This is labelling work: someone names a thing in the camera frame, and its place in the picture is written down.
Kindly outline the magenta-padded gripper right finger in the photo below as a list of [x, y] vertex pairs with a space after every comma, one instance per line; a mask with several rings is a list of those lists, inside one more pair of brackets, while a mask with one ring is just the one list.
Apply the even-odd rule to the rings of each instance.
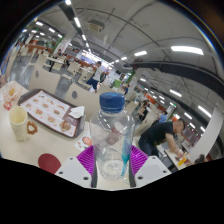
[[157, 156], [148, 156], [133, 146], [129, 160], [129, 183], [131, 188], [143, 187], [157, 181], [171, 172]]

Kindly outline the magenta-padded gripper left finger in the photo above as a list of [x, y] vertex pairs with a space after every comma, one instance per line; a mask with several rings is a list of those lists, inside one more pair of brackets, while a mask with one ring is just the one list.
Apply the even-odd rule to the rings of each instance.
[[84, 188], [96, 188], [98, 177], [93, 147], [89, 146], [77, 157], [69, 157], [56, 175]]

